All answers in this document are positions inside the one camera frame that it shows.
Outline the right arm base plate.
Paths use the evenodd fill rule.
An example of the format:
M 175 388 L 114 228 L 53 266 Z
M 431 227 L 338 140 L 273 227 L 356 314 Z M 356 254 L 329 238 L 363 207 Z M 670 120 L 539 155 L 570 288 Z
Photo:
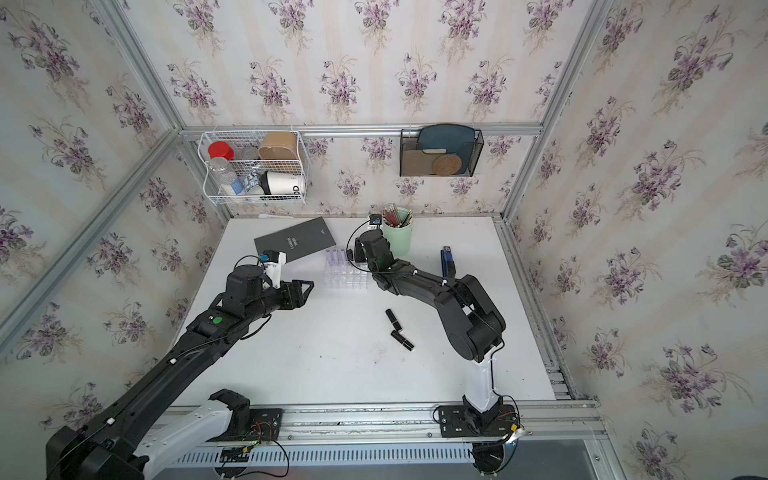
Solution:
M 499 404 L 485 413 L 471 406 L 438 405 L 433 410 L 442 438 L 504 437 L 520 427 L 518 411 L 513 405 Z

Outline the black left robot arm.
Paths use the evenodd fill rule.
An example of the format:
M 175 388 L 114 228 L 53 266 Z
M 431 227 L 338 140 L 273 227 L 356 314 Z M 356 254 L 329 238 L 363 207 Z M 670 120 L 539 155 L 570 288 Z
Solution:
M 150 428 L 205 370 L 249 334 L 256 320 L 306 304 L 314 282 L 273 282 L 258 264 L 233 268 L 223 292 L 136 384 L 77 429 L 60 428 L 45 449 L 50 479 L 144 479 L 151 457 L 138 452 Z

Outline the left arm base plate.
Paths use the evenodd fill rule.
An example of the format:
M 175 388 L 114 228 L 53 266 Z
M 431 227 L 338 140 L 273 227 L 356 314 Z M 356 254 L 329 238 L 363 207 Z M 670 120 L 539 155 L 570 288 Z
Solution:
M 277 440 L 281 430 L 282 408 L 250 408 L 235 412 L 225 430 L 208 439 L 208 442 Z

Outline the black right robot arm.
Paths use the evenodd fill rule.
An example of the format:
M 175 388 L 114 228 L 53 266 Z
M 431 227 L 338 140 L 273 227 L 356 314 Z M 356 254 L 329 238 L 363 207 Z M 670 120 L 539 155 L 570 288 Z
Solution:
M 466 422 L 477 430 L 487 427 L 501 413 L 502 396 L 495 391 L 493 357 L 504 346 L 506 322 L 479 280 L 466 275 L 445 278 L 398 259 L 377 229 L 355 239 L 355 250 L 378 287 L 396 296 L 409 297 L 434 308 L 447 340 L 463 359 L 475 363 L 462 397 Z

